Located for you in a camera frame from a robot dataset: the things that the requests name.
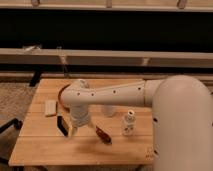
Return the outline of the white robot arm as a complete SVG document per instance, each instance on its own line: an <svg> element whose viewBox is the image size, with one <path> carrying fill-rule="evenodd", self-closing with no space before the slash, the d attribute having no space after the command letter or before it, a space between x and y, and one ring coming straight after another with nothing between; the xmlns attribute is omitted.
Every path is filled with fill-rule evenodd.
<svg viewBox="0 0 213 171"><path fill-rule="evenodd" d="M94 89L76 80L60 90L58 100L81 124L90 104L150 107L154 171L213 171L213 96L194 77Z"/></svg>

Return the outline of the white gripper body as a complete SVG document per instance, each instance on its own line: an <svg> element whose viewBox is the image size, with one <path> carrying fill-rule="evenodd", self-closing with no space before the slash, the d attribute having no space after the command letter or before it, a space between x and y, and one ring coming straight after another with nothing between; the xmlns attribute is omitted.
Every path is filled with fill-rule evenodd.
<svg viewBox="0 0 213 171"><path fill-rule="evenodd" d="M87 105L72 106L70 108L70 120L72 124L71 134L75 135L79 127L91 126L92 120Z"/></svg>

